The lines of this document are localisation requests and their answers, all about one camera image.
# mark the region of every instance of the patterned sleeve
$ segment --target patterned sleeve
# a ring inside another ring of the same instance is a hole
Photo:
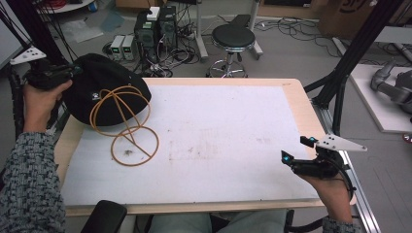
[[[6,161],[0,232],[64,232],[52,136],[22,133]]]
[[[340,222],[325,217],[323,221],[324,233],[356,233],[360,232],[360,228],[354,224]]]

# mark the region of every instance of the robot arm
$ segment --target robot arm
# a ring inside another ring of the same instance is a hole
[[[396,79],[396,85],[386,83],[386,79],[391,75],[391,70],[395,67],[395,61],[388,62],[383,68],[379,69],[372,77],[370,87],[382,92],[398,105],[412,103],[412,73],[411,71],[400,73]]]

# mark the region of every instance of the black cap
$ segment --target black cap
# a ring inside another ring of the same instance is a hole
[[[121,86],[132,85],[138,88],[142,95],[150,101],[152,95],[142,75],[135,74],[117,62],[100,54],[90,53],[74,61],[83,72],[72,78],[73,84],[63,92],[63,100],[70,114],[82,123],[90,124],[89,116],[92,108],[104,96],[101,89],[114,90]],[[133,94],[123,94],[120,98],[127,104],[135,115],[144,110],[147,102]],[[122,105],[126,119],[133,115]],[[96,126],[110,126],[122,123],[123,119],[113,98],[108,98],[101,105],[96,118]]]

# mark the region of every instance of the round stool seat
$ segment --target round stool seat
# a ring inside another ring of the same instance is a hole
[[[255,34],[246,27],[225,24],[213,30],[212,41],[228,51],[243,51],[255,44]]]

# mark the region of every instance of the person's left hand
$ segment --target person's left hand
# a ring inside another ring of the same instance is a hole
[[[61,92],[72,85],[69,80],[51,90],[36,89],[27,84],[24,87],[25,120],[23,132],[46,132],[46,126],[55,102],[62,96]]]

